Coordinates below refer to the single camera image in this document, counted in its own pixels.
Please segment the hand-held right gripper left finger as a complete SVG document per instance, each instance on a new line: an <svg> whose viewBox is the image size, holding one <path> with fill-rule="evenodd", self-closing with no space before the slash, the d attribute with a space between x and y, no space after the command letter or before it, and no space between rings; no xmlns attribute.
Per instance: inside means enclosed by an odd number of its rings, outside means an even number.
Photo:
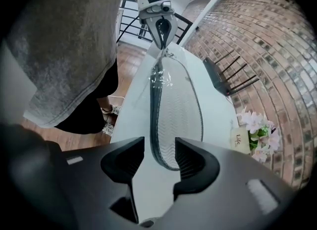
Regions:
<svg viewBox="0 0 317 230"><path fill-rule="evenodd" d="M144 138L63 152L7 127L7 224L13 230L140 230L132 179Z"/></svg>

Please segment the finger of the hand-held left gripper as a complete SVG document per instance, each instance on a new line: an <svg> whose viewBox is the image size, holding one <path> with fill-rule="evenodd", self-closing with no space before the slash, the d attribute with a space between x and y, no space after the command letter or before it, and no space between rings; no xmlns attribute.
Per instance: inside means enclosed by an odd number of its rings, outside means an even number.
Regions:
<svg viewBox="0 0 317 230"><path fill-rule="evenodd" d="M167 46L173 40L177 31L177 20L174 14L164 16L163 23L163 47L166 49Z"/></svg>
<svg viewBox="0 0 317 230"><path fill-rule="evenodd" d="M155 45L158 48L162 48L162 42L161 42L161 34L159 32L159 28L157 26L157 23L160 21L160 17L150 17L145 19L146 25L148 26L148 30L152 36L152 39L155 43Z"/></svg>

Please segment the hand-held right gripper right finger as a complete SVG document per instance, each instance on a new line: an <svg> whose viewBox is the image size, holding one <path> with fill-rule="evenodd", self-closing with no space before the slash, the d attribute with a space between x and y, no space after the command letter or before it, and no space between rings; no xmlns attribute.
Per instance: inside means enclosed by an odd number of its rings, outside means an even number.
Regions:
<svg viewBox="0 0 317 230"><path fill-rule="evenodd" d="M145 154L141 164L141 220L155 230L268 230L294 191L251 157L176 138L179 170Z"/></svg>

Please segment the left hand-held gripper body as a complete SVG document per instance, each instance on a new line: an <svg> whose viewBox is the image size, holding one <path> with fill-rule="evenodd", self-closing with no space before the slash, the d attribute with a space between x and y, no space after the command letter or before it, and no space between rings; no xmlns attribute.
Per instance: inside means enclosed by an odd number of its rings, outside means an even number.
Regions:
<svg viewBox="0 0 317 230"><path fill-rule="evenodd" d="M139 20L146 24L146 20L157 16L173 14L172 0L137 0Z"/></svg>

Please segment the clear plastic bag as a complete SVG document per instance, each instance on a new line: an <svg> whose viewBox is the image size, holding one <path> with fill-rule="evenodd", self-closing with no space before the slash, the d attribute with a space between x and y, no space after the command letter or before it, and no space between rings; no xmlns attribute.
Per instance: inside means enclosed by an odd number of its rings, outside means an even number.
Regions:
<svg viewBox="0 0 317 230"><path fill-rule="evenodd" d="M164 51L149 50L129 88L136 98L133 108L150 115L169 112L199 114L200 105L192 75L190 58L178 45L170 45Z"/></svg>

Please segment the black metal railing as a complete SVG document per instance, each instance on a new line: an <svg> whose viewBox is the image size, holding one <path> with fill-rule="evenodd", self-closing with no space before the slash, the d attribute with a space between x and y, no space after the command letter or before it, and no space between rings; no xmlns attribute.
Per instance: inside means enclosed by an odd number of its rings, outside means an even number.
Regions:
<svg viewBox="0 0 317 230"><path fill-rule="evenodd" d="M178 29L173 42L179 44L192 26L192 22L176 14ZM117 41L123 41L140 48L147 49L153 39L148 27L139 22L138 7L135 0L121 0L117 19Z"/></svg>

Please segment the black router with antennas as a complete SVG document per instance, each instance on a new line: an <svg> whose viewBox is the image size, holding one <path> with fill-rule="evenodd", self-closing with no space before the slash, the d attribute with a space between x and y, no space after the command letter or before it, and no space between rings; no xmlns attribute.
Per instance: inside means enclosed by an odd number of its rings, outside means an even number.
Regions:
<svg viewBox="0 0 317 230"><path fill-rule="evenodd" d="M246 62L238 63L240 55L233 57L223 69L220 68L220 62L228 58L233 52L234 50L229 51L216 61L212 61L209 57L203 60L214 88L226 97L233 96L260 80L256 74L246 75L245 68L248 67L248 64Z"/></svg>

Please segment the pink flowers in white pot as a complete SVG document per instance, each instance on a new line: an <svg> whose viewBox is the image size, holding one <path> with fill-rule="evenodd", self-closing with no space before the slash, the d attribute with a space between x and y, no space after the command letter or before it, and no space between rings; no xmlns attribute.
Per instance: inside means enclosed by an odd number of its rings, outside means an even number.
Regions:
<svg viewBox="0 0 317 230"><path fill-rule="evenodd" d="M231 130L230 149L265 163L280 149L279 129L263 114L243 109L237 115L242 126Z"/></svg>

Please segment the person's black shorts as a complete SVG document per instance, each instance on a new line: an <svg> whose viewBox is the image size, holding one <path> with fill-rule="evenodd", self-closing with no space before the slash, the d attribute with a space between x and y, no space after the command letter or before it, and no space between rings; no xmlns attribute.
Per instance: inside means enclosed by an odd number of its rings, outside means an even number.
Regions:
<svg viewBox="0 0 317 230"><path fill-rule="evenodd" d="M117 62L105 73L98 87L90 93L56 128L75 134L95 134L102 131L105 120L97 99L107 97L118 88Z"/></svg>

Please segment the person's grey t-shirt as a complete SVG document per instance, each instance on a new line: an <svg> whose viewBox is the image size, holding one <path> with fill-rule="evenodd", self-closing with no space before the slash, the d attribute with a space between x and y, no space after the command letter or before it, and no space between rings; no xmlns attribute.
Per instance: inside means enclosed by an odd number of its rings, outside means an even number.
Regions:
<svg viewBox="0 0 317 230"><path fill-rule="evenodd" d="M40 127L64 121L116 58L121 0L30 0L6 43L37 90L24 116Z"/></svg>

